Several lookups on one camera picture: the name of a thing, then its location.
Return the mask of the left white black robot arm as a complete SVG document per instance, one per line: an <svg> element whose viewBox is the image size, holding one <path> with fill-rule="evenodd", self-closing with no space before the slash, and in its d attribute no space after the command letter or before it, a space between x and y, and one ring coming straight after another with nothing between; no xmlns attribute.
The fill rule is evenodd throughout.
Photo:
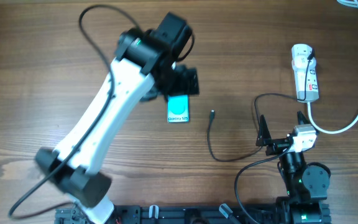
<svg viewBox="0 0 358 224"><path fill-rule="evenodd" d="M76 126L35 161L47 180L80 207L90 223L107 223L114 213L108 197L112 180L101 165L115 135L134 106L159 95L197 95L197 72L181 64L194 41L186 20L168 13L156 29L131 28L119 38L108 75Z"/></svg>

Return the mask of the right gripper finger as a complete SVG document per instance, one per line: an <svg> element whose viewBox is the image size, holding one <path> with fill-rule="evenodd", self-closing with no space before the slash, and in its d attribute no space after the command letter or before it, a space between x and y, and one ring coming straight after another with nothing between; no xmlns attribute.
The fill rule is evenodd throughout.
<svg viewBox="0 0 358 224"><path fill-rule="evenodd" d="M265 116L262 114L259 118L259 132L257 136L256 146L267 146L270 144L272 137L268 129Z"/></svg>
<svg viewBox="0 0 358 224"><path fill-rule="evenodd" d="M301 111L297 112L297 119L299 125L310 124L310 121L304 116L304 114Z"/></svg>

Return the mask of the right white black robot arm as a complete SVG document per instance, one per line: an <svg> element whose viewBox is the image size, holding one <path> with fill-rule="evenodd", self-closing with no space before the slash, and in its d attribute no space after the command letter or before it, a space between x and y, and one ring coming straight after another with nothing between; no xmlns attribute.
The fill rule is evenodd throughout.
<svg viewBox="0 0 358 224"><path fill-rule="evenodd" d="M265 146L266 155L278 156L278 170L287 196L275 202L274 223L331 223L328 197L331 171L319 162L305 161L304 152L312 149L318 131L302 112L297 112L298 125L285 138L273 139L265 120L259 118L257 146Z"/></svg>

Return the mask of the blue screen smartphone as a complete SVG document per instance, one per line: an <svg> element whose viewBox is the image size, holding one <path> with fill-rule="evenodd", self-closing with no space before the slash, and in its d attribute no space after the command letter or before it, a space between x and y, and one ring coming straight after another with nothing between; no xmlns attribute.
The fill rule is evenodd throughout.
<svg viewBox="0 0 358 224"><path fill-rule="evenodd" d="M167 103L167 121L169 123L187 123L189 120L188 95L169 96Z"/></svg>

